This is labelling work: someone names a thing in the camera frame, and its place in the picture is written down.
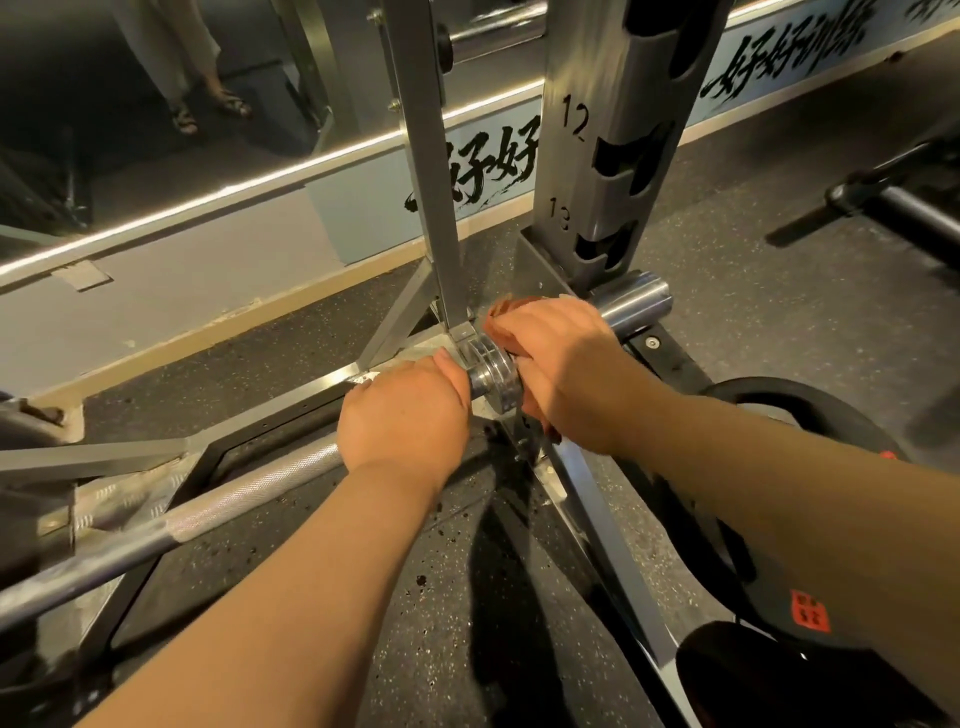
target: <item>handwritten number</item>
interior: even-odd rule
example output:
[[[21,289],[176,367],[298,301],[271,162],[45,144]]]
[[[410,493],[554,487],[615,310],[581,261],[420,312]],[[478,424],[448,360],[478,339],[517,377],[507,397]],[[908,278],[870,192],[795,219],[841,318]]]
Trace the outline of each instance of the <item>handwritten number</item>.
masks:
[[[580,132],[584,130],[584,127],[587,125],[587,122],[590,120],[590,109],[587,108],[585,104],[577,104],[577,110],[584,113],[584,120],[580,122],[580,126],[573,130],[573,135],[576,136],[581,141],[584,141],[584,138],[580,136]]]

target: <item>sandal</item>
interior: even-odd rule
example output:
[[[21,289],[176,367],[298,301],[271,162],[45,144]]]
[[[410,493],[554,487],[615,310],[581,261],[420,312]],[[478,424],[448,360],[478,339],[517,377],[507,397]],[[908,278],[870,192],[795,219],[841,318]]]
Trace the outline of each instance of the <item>sandal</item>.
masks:
[[[213,97],[213,101],[217,108],[225,113],[239,116],[242,119],[249,119],[253,116],[253,109],[251,109],[250,104],[232,91],[224,89],[223,93]]]
[[[174,128],[184,136],[194,136],[200,130],[197,126],[197,120],[193,118],[190,109],[186,104],[176,104],[170,107],[170,118],[174,123]]]

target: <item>red label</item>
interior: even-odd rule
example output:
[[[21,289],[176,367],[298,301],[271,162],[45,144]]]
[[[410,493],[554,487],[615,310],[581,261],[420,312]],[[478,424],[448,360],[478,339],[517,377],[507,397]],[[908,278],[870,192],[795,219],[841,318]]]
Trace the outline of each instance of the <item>red label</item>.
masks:
[[[827,616],[827,607],[809,594],[790,590],[791,613],[793,620],[801,627],[815,629],[818,632],[830,631],[830,620]]]

